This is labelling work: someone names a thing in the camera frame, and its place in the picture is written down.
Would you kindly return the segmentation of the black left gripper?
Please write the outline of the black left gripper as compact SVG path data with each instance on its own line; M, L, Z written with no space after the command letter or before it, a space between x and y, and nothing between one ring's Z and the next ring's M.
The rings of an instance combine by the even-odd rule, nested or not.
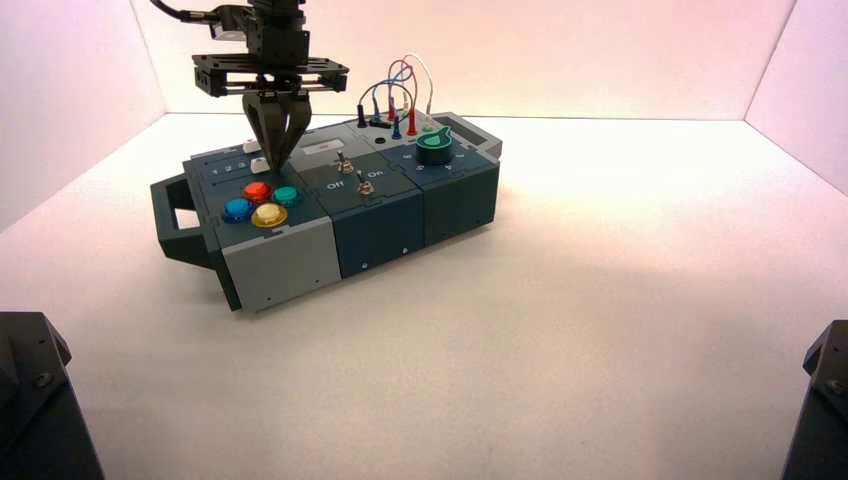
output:
M310 32L301 14L206 14L201 20L212 39L241 41L247 51L194 55L195 85L212 97L244 95L254 136L271 170L279 171L309 126L310 97L288 97L286 112L276 93L263 93L343 92L349 69L309 55Z

